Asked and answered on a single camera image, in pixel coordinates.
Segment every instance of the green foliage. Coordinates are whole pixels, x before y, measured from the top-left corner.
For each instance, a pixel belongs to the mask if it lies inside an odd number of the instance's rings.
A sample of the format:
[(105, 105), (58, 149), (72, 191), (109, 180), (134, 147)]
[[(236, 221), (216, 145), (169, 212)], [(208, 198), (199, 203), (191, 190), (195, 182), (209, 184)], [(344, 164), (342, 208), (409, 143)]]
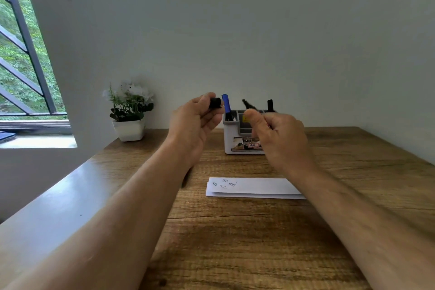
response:
[[(65, 111), (65, 106), (62, 97), (57, 87), (56, 79), (54, 78), (53, 70), (51, 68), (50, 59), (48, 57), (41, 32), (39, 30), (38, 22), (30, 0), (19, 0), (21, 9), (26, 19), (30, 35), (32, 37), (39, 61), (41, 63), (45, 79), (56, 105), (57, 111)], [(10, 33), (14, 34), (19, 40), (22, 41), (21, 33), (15, 19), (14, 12), (10, 4), (4, 0), (0, 0), (0, 25), (7, 29)], [(38, 84), (32, 63), (29, 56), (21, 49), (10, 42), (6, 37), (0, 34), (0, 57), (9, 62), (20, 73), (24, 74), (27, 78)], [(14, 75), (9, 73), (3, 67), (0, 67), (0, 85), (12, 93), (19, 100), (28, 105), (36, 112), (48, 112), (45, 100), (42, 96), (34, 92), (30, 87), (22, 83)], [(2, 112), (22, 112), (17, 107), (6, 101), (0, 96), (0, 111)], [(0, 116), (0, 120), (12, 119), (59, 119), (67, 118), (65, 116), (43, 116), (43, 117), (10, 117)]]
[(109, 100), (113, 103), (113, 108), (110, 109), (112, 113), (109, 116), (117, 122), (141, 120), (144, 117), (144, 112), (154, 109), (154, 103), (146, 103), (148, 98), (132, 94), (129, 91), (123, 92), (120, 96), (110, 86), (108, 95)]

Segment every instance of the blue marker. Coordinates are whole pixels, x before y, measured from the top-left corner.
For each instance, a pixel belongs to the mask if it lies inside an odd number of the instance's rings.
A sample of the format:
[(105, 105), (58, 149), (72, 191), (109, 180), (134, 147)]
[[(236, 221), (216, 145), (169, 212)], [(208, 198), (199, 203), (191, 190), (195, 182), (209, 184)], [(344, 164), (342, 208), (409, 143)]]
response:
[(228, 100), (227, 94), (222, 94), (222, 100), (224, 101), (224, 108), (225, 108), (225, 120), (227, 122), (233, 121), (233, 115), (231, 115), (231, 107), (230, 107), (230, 101)]

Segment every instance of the right arm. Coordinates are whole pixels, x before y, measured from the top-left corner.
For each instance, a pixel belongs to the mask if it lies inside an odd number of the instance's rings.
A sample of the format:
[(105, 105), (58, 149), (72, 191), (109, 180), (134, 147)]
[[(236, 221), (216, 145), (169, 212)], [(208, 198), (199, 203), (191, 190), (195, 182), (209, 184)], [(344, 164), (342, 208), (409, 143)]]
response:
[(433, 238), (322, 170), (302, 122), (253, 109), (245, 115), (271, 165), (312, 203), (374, 290), (435, 288)]

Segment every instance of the blue book on window sill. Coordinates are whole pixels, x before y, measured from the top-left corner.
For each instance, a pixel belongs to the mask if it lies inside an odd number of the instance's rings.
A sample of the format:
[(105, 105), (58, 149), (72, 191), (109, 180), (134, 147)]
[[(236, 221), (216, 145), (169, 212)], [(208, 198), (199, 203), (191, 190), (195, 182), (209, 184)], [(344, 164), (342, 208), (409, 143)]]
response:
[(17, 135), (15, 133), (8, 133), (0, 131), (0, 143), (14, 140)]

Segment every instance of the white flower pot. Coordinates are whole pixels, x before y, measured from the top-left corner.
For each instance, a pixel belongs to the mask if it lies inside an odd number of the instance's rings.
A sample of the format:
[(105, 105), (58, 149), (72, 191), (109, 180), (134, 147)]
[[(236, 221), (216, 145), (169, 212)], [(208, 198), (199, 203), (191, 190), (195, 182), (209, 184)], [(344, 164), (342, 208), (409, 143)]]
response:
[(131, 122), (113, 121), (113, 127), (121, 141), (137, 141), (144, 136), (145, 121), (143, 118)]

